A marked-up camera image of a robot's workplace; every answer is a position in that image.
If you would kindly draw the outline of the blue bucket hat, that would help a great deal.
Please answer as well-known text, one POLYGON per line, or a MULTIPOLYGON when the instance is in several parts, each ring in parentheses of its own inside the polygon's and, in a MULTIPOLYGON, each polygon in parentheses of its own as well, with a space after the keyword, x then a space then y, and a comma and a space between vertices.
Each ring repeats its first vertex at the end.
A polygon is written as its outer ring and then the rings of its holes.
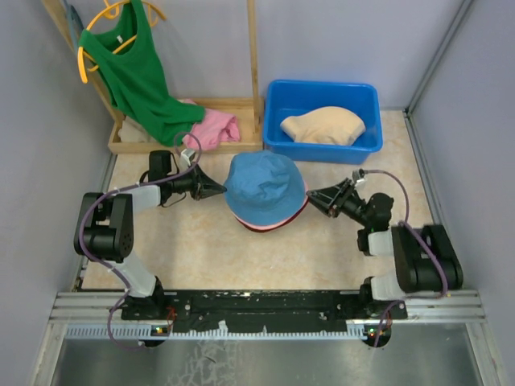
POLYGON ((240 153, 233 157, 224 186, 225 201, 234 211, 246 204, 263 207, 282 193, 303 189, 303 177, 295 162, 268 150, 240 153))

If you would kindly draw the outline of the dark red bucket hat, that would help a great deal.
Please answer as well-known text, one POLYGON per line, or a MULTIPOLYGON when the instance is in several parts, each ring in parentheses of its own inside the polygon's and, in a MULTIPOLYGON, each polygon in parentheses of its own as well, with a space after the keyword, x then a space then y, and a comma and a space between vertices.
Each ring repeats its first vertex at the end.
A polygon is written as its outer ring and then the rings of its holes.
POLYGON ((305 199, 302 207, 294 215, 292 215, 291 217, 289 217, 281 222, 278 222, 276 224, 271 224, 271 225, 266 225, 266 226, 258 226, 258 225, 254 225, 254 224, 249 224, 243 220, 240 220, 239 218, 237 218, 237 221, 241 225, 243 225, 246 229, 250 230, 251 232, 256 232, 256 233, 272 232, 277 229, 284 228, 288 224, 295 221, 300 216, 300 214, 304 211, 306 206, 307 206, 307 200, 305 199))

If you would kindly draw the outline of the beige bucket hat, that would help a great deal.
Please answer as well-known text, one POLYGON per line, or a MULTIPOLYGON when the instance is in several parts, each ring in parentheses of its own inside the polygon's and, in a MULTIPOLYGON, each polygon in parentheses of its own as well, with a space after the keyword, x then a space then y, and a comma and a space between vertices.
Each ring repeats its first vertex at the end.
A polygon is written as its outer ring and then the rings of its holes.
POLYGON ((348 109, 328 106, 287 117, 280 128, 294 142, 351 146, 365 132, 365 123, 348 109))

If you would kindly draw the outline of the blue plastic bin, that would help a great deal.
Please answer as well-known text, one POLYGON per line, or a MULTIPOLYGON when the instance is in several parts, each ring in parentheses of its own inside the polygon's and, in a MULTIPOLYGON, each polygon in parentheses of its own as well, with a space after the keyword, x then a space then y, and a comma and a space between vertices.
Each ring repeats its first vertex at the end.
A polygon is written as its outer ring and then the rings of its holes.
POLYGON ((268 150, 295 161, 360 165, 383 146, 377 90, 362 83, 274 80, 266 93, 262 140, 268 150), (365 123, 365 131, 352 145, 340 146, 295 142, 280 127, 288 117, 323 107, 350 110, 365 123))

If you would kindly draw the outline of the wooden clothes rack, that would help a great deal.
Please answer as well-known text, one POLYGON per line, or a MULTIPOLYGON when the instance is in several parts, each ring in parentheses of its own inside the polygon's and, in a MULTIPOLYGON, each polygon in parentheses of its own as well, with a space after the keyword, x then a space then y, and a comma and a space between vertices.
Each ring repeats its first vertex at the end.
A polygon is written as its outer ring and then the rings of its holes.
MULTIPOLYGON (((76 58, 81 58, 82 50, 75 49, 73 40, 77 37, 73 22, 70 19, 71 13, 65 6, 64 1, 44 1, 43 6, 51 17, 53 23, 64 37, 66 43, 72 49, 76 58)), ((262 141, 262 122, 264 117, 264 98, 260 95, 258 84, 258 48, 257 48, 257 24, 255 2, 246 3, 248 19, 248 38, 250 54, 250 79, 252 84, 251 97, 228 97, 228 98, 202 98, 195 97, 193 100, 199 105, 209 109, 215 109, 225 113, 232 113, 237 117, 241 139, 238 142, 222 142, 211 152, 213 154, 236 154, 242 151, 260 150, 262 141)), ((157 142, 122 142, 119 131, 125 116, 116 110, 109 102, 109 95, 99 76, 93 74, 93 69, 87 70, 83 64, 79 66, 80 78, 88 79, 104 106, 113 118, 114 124, 109 136, 108 147, 112 154, 148 154, 153 150, 162 150, 164 147, 157 142)))

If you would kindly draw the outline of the pink bucket hat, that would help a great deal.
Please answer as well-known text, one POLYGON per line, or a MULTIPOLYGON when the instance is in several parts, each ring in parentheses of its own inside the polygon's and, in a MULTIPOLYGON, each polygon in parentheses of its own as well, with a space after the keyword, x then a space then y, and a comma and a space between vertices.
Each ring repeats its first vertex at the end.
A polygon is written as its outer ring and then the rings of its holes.
POLYGON ((234 218, 252 232, 271 232, 283 228, 296 220, 307 206, 308 185, 303 182, 303 189, 295 188, 292 193, 282 193, 279 199, 265 201, 263 207, 246 204, 244 210, 234 211, 229 206, 234 218))

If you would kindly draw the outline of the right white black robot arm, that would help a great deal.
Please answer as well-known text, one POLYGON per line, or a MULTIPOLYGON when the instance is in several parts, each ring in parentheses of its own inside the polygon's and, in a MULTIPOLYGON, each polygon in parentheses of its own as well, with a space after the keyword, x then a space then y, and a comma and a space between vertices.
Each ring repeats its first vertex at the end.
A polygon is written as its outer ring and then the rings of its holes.
POLYGON ((392 225, 393 198, 375 193, 362 199, 350 179, 310 190, 307 200, 329 218, 346 216, 358 223, 359 251, 367 257, 392 257, 393 269, 365 279, 355 292, 303 294, 295 301, 301 314, 343 322, 440 322, 466 317, 474 303, 468 295, 452 296, 461 290, 464 274, 444 226, 414 228, 407 220, 392 225))

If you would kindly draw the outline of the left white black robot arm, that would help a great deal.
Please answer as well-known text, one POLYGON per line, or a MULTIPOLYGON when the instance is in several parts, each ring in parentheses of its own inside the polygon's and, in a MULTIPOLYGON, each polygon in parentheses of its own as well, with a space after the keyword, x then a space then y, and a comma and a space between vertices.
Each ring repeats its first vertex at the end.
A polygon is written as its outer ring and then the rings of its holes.
POLYGON ((226 192, 208 177, 195 160, 196 152, 180 155, 182 166, 169 150, 149 154, 149 168, 134 185, 107 193, 84 194, 73 246, 76 253, 114 273, 126 287, 115 310, 124 320, 160 319, 171 311, 161 281, 150 273, 134 250, 134 217, 141 211, 164 206, 174 194, 195 201, 226 192))

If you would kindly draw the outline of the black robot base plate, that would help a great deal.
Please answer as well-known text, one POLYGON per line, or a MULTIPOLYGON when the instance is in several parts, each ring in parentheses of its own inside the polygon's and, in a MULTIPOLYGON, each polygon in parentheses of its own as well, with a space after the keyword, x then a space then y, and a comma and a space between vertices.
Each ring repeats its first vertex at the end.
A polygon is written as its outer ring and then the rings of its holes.
POLYGON ((348 322, 365 321, 360 336, 370 343, 382 327, 387 333, 392 322, 407 317, 406 305, 395 306, 372 298, 364 285, 359 290, 178 290, 164 291, 148 298, 128 297, 122 320, 158 321, 156 337, 173 333, 215 333, 230 335, 306 334, 334 335, 349 332, 348 322))

